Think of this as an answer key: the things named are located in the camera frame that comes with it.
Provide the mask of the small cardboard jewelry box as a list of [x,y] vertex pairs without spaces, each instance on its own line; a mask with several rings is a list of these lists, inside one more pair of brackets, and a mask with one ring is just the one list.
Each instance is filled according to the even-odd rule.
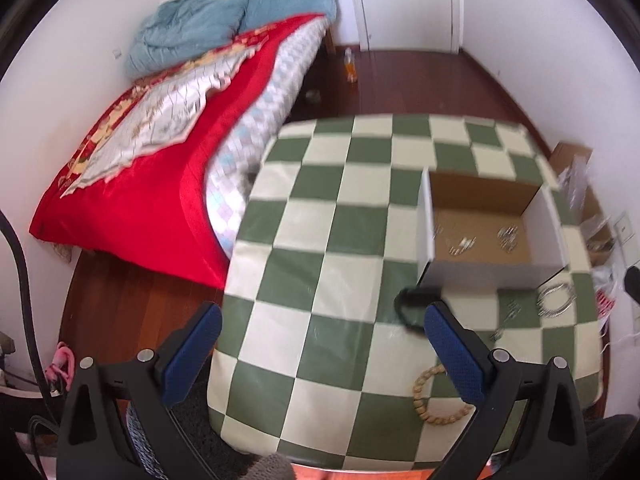
[[535,289],[568,266],[548,185],[422,172],[416,219],[423,287]]

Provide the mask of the white red plastic bag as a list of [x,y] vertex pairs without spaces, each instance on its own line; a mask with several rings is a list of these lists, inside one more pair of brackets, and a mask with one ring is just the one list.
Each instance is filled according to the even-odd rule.
[[612,264],[596,266],[591,270],[594,298],[596,298],[599,327],[608,322],[614,309],[623,302],[625,291],[623,272]]

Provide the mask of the white power strip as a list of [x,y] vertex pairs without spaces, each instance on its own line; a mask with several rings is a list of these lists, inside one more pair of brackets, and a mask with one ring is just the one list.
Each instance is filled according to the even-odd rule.
[[[616,239],[616,264],[620,267],[620,287],[623,288],[624,275],[631,266],[639,265],[639,237],[634,230],[627,211],[619,214],[613,223]],[[624,332],[637,338],[639,333],[639,305],[622,289],[620,315],[624,320]]]

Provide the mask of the pink object on floor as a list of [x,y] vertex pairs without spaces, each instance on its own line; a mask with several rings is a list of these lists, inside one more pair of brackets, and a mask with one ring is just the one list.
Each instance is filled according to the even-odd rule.
[[63,341],[56,346],[51,363],[44,369],[44,377],[49,386],[59,393],[72,388],[75,377],[76,359],[74,352]]

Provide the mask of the open brown cardboard box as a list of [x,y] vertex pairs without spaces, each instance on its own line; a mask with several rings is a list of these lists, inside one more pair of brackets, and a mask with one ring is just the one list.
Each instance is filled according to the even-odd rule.
[[604,266],[615,245],[610,217],[601,208],[591,186],[591,148],[560,142],[551,153],[551,168],[558,176],[561,191],[578,221],[592,266]]

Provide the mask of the black wristband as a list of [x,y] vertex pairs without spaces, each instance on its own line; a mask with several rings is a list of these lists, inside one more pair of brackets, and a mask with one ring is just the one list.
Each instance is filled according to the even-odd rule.
[[394,299],[394,311],[400,324],[409,333],[423,336],[424,318],[420,318],[419,322],[413,323],[408,318],[407,311],[420,309],[422,314],[425,314],[428,306],[439,301],[442,301],[442,295],[438,294],[435,289],[418,286],[405,287],[398,292]]

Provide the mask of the green white checkered tablecloth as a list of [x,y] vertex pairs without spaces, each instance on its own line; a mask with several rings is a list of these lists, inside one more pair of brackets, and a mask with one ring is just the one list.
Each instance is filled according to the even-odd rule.
[[326,469],[444,458],[472,416],[394,299],[418,279],[424,170],[548,185],[525,127],[357,116],[284,126],[259,170],[224,289],[207,388],[224,442]]

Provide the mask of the red patterned bedspread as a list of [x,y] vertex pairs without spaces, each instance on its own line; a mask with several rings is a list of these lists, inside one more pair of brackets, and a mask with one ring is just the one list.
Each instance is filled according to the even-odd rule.
[[163,274],[221,288],[230,257],[205,207],[205,173],[257,100],[278,47],[321,14],[299,14],[139,80],[82,139],[32,216],[33,237],[107,252]]

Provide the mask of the quilted white mattress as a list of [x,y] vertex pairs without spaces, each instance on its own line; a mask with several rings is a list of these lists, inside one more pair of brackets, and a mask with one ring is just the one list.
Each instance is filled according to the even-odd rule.
[[205,207],[209,224],[227,257],[232,255],[265,150],[290,114],[328,28],[327,18],[313,18],[280,44],[266,88],[209,159]]

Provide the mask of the orange drink bottle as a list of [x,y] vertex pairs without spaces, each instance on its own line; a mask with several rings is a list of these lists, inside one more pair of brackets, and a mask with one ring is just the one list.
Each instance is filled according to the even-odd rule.
[[358,81],[358,74],[355,65],[354,52],[352,52],[351,48],[345,49],[343,61],[347,81],[350,84],[356,84]]

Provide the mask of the white door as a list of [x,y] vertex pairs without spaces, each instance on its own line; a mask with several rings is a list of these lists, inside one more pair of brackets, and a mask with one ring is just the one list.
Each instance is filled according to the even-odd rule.
[[457,54],[464,0],[352,0],[362,50]]

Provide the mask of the small round floor object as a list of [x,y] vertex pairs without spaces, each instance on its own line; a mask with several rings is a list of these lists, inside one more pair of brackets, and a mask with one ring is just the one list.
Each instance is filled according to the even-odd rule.
[[305,93],[305,99],[308,103],[318,104],[321,102],[321,93],[317,89],[308,90]]

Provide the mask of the blue pillow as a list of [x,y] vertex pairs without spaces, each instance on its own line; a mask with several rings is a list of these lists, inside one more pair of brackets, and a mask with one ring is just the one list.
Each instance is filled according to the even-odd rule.
[[322,14],[333,23],[337,17],[337,0],[247,0],[239,33],[298,14]]

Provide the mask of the blue duvet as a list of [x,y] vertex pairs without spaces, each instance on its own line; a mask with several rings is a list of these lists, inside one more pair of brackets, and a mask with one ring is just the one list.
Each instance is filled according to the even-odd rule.
[[134,34],[125,70],[138,79],[230,44],[247,0],[167,0]]

